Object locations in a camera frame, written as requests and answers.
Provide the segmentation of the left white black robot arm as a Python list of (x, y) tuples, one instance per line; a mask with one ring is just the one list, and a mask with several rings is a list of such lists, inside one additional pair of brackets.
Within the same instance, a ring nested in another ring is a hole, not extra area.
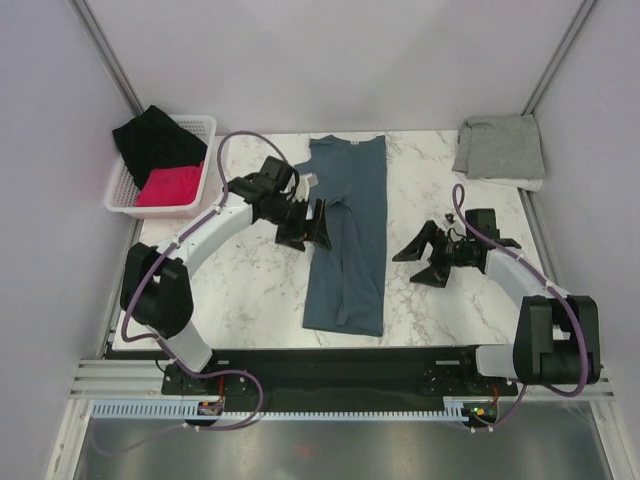
[(127, 254), (120, 307), (145, 326), (185, 368), (185, 382), (208, 393), (219, 382), (209, 363), (213, 351), (191, 317), (191, 278), (236, 234), (264, 220), (275, 225), (275, 241), (299, 251), (313, 243), (330, 249), (326, 202), (313, 199), (318, 179), (269, 156), (261, 169), (231, 180), (219, 204), (196, 217), (173, 238), (157, 246), (138, 242)]

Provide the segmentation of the blue grey t shirt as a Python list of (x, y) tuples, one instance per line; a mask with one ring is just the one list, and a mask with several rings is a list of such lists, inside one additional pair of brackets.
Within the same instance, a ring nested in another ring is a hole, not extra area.
[(332, 248), (314, 249), (303, 327), (380, 337), (384, 333), (387, 260), (387, 148), (383, 135), (349, 141), (333, 135), (309, 141), (298, 164), (318, 184), (310, 199), (326, 202)]

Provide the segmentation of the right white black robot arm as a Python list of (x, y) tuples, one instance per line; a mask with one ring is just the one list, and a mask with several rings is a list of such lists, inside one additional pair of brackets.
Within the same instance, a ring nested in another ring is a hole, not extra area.
[(454, 268), (475, 268), (496, 283), (519, 308), (511, 344), (481, 345), (475, 359), (458, 368), (458, 381), (477, 394), (494, 377), (524, 385), (592, 385), (600, 380), (599, 318), (589, 296), (572, 295), (533, 267), (518, 242), (501, 236), (492, 209), (464, 212), (466, 233), (455, 240), (428, 220), (393, 260), (417, 261), (431, 248), (429, 266), (412, 283), (444, 288)]

